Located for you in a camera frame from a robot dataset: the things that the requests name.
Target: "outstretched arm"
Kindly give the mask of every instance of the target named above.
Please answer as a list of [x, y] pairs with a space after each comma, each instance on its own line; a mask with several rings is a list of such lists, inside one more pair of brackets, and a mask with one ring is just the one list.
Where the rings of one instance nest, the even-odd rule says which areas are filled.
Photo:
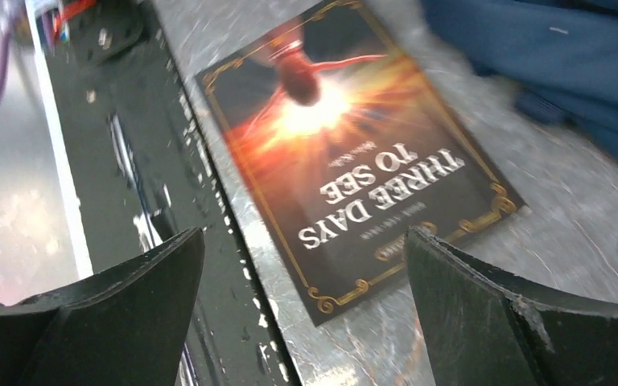
[[280, 87], [276, 88], [276, 91], [274, 91], [274, 93], [271, 95], [271, 97], [269, 98], [269, 101], [266, 102], [266, 105], [264, 105], [264, 108], [262, 108], [262, 111], [257, 113], [257, 116], [254, 117], [252, 122], [249, 123], [249, 126], [247, 126], [247, 130], [243, 134], [243, 138], [246, 138], [250, 133], [254, 131], [254, 128], [257, 126], [257, 122], [259, 122], [259, 120], [261, 120], [266, 115], [266, 113], [269, 112], [269, 109], [271, 109], [271, 106], [273, 106], [276, 102], [278, 102], [281, 99], [282, 95], [283, 95], [282, 89]]
[[338, 60], [336, 62], [321, 62], [321, 63], [317, 63], [317, 64], [314, 64], [313, 67], [314, 67], [314, 69], [316, 71], [336, 70], [338, 68], [346, 67], [349, 64], [360, 63], [360, 62], [373, 62], [375, 60], [382, 59], [382, 58], [384, 58], [386, 56], [387, 55], [362, 55], [362, 56], [355, 56], [353, 58], [349, 58], [349, 59], [345, 59], [345, 60]]

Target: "black bracket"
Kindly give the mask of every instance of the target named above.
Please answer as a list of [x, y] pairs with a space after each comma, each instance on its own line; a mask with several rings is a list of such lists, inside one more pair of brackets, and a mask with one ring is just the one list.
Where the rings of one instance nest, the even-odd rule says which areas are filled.
[[[63, 0], [63, 6], [79, 0]], [[97, 0], [68, 20], [70, 46], [81, 67], [98, 65], [133, 46], [144, 23], [134, 0]]]

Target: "book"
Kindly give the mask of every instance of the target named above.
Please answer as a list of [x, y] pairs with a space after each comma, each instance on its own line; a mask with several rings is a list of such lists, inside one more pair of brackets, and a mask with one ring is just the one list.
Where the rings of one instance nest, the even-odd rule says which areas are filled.
[[360, 0], [196, 77], [313, 323], [406, 277], [406, 229], [462, 246], [524, 201]]

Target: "silver panel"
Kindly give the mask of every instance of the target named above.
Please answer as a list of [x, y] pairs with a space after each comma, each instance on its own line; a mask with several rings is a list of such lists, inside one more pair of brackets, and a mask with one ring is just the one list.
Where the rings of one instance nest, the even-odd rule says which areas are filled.
[[19, 47], [10, 53], [0, 106], [0, 302], [6, 304], [79, 277], [34, 53]]
[[[317, 1], [153, 1], [304, 383], [434, 384], [408, 285], [313, 327], [192, 79]], [[473, 76], [427, 30], [415, 0], [369, 3], [531, 206], [470, 252], [530, 280], [618, 302], [618, 166], [578, 135], [518, 116], [513, 86]]]

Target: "navy blue cloth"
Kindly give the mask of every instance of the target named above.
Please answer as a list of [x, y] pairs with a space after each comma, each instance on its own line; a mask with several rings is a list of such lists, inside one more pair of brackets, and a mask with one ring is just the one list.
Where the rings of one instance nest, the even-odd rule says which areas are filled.
[[573, 121], [618, 160], [618, 0], [420, 0], [431, 30], [477, 75], [524, 85], [515, 107]]

